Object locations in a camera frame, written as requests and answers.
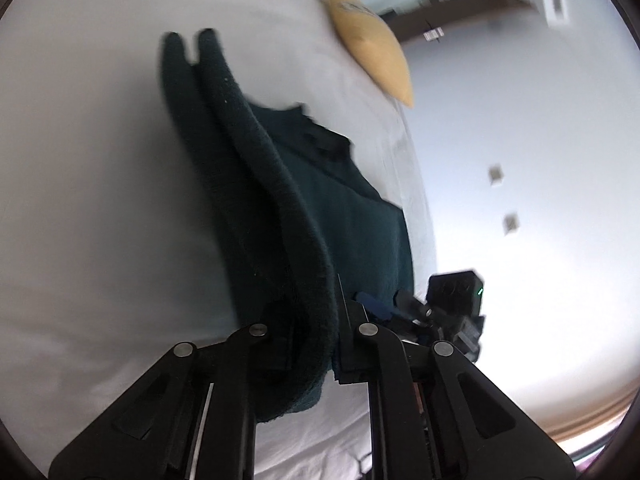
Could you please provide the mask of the wall socket upper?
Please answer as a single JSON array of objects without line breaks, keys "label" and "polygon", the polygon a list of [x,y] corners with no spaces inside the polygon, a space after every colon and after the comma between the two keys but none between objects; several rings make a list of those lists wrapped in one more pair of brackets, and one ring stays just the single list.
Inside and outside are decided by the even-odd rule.
[{"label": "wall socket upper", "polygon": [[488,178],[491,186],[502,185],[504,180],[504,172],[499,164],[495,164],[488,169]]}]

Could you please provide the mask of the white bed sheet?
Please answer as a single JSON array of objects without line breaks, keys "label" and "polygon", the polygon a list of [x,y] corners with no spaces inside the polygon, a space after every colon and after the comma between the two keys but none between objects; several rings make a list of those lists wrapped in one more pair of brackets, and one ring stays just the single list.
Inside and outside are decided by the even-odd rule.
[{"label": "white bed sheet", "polygon": [[405,213],[436,269],[400,105],[321,0],[13,0],[1,20],[1,418],[39,471],[173,344],[235,329],[202,186],[158,78],[166,32],[216,30],[243,92],[300,103]]}]

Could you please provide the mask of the wall socket lower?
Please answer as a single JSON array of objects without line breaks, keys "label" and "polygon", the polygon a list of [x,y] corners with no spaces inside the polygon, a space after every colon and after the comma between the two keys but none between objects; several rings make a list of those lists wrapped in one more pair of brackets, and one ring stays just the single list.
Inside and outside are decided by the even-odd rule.
[{"label": "wall socket lower", "polygon": [[516,212],[506,214],[503,218],[503,229],[506,234],[516,232],[520,228],[520,218]]}]

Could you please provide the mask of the yellow cushion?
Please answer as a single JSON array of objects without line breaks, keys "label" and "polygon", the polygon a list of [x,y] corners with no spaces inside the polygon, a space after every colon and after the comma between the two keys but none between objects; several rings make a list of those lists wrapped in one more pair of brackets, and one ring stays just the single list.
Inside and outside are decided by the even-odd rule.
[{"label": "yellow cushion", "polygon": [[383,92],[413,107],[408,62],[388,25],[360,0],[324,0],[329,18],[352,58]]}]

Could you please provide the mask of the wall socket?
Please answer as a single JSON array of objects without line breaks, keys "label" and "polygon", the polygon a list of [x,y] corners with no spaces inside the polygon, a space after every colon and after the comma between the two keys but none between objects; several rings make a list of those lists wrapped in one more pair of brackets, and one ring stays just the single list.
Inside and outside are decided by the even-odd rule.
[{"label": "wall socket", "polygon": [[504,180],[504,172],[499,164],[495,164],[488,169],[488,178],[491,186],[502,185]]},{"label": "wall socket", "polygon": [[503,229],[506,234],[516,232],[520,228],[520,218],[516,212],[506,214],[503,218]]}]

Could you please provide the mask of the dark green knit sweater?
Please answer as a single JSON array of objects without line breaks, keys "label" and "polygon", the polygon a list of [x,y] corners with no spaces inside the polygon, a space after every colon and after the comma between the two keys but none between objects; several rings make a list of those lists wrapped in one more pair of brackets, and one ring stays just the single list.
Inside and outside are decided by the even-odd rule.
[{"label": "dark green knit sweater", "polygon": [[391,302],[413,288],[407,222],[363,177],[352,144],[303,107],[250,102],[216,32],[160,44],[168,113],[212,205],[214,232],[243,327],[266,326],[252,362],[260,422],[320,399],[338,337],[338,303]]}]

